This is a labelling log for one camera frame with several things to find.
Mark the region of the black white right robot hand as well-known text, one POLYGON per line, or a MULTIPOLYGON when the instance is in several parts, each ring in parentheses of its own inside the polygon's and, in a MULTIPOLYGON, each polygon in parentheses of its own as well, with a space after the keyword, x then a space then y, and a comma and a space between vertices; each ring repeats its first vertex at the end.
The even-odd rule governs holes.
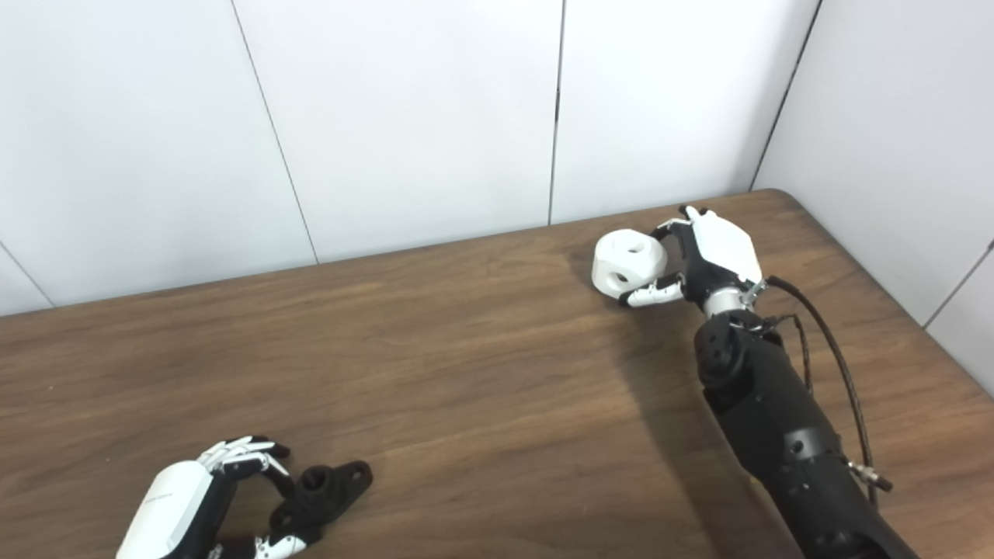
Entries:
POLYGON ((625 291, 621 307, 637 308, 685 300, 710 318, 731 311, 750 311, 757 286, 764 281, 752 237, 730 220, 707 208, 679 207, 682 218, 661 223, 649 237, 674 237, 682 270, 658 276, 625 291))

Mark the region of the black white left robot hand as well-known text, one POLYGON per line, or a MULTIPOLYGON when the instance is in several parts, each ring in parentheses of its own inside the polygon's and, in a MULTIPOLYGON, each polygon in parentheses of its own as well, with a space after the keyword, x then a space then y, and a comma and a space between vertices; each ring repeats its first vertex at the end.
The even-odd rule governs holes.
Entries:
POLYGON ((154 477, 117 549, 117 558, 289 558, 308 549, 312 532, 220 539, 239 481, 270 480, 284 498, 294 480, 280 463, 290 450, 266 436, 225 439, 196 459, 154 477))

